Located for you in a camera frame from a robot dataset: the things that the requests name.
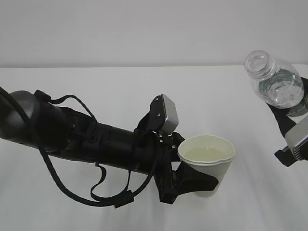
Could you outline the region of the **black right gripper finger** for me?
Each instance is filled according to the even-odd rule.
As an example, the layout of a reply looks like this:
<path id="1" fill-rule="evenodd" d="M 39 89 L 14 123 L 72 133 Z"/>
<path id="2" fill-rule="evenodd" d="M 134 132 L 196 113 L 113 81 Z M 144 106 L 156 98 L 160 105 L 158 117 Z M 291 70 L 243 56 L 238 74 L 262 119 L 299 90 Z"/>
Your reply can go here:
<path id="1" fill-rule="evenodd" d="M 304 87 L 304 102 L 308 103 L 308 79 L 301 77 Z"/>
<path id="2" fill-rule="evenodd" d="M 277 121 L 281 135 L 285 137 L 286 133 L 296 125 L 296 122 L 288 116 L 290 108 L 280 109 L 270 104 L 267 104 L 267 106 Z"/>

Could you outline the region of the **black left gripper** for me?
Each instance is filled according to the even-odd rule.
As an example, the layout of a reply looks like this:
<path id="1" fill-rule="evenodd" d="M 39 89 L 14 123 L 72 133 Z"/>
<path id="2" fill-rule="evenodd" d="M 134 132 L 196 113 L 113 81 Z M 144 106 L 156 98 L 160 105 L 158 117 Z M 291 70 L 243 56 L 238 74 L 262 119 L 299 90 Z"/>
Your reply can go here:
<path id="1" fill-rule="evenodd" d="M 178 195 L 196 193 L 198 196 L 212 196 L 218 186 L 218 179 L 192 168 L 181 162 L 176 171 L 172 170 L 172 162 L 180 159 L 177 154 L 179 145 L 185 139 L 177 132 L 164 135 L 158 132 L 134 131 L 136 146 L 144 148 L 142 157 L 150 170 L 142 185 L 133 192 L 139 195 L 153 178 L 162 203 L 173 204 Z"/>

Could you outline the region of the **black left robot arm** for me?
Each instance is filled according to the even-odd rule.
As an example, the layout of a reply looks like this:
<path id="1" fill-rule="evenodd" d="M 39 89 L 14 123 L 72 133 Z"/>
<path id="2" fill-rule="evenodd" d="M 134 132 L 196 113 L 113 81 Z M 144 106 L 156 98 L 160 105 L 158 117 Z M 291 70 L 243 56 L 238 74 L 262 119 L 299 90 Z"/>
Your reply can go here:
<path id="1" fill-rule="evenodd" d="M 0 91 L 0 137 L 38 149 L 58 188 L 71 199 L 94 207 L 115 208 L 134 201 L 155 180 L 159 199 L 172 204 L 185 193 L 210 192 L 218 185 L 212 174 L 202 173 L 179 158 L 184 138 L 175 129 L 179 123 L 176 107 L 166 95 L 157 95 L 149 112 L 133 131 L 99 123 L 90 110 L 86 113 L 62 107 L 66 96 L 52 99 L 37 90 Z M 105 166 L 146 175 L 135 191 L 125 187 L 111 197 L 91 194 L 82 198 L 67 189 L 57 175 L 50 157 L 94 163 L 106 177 Z"/>

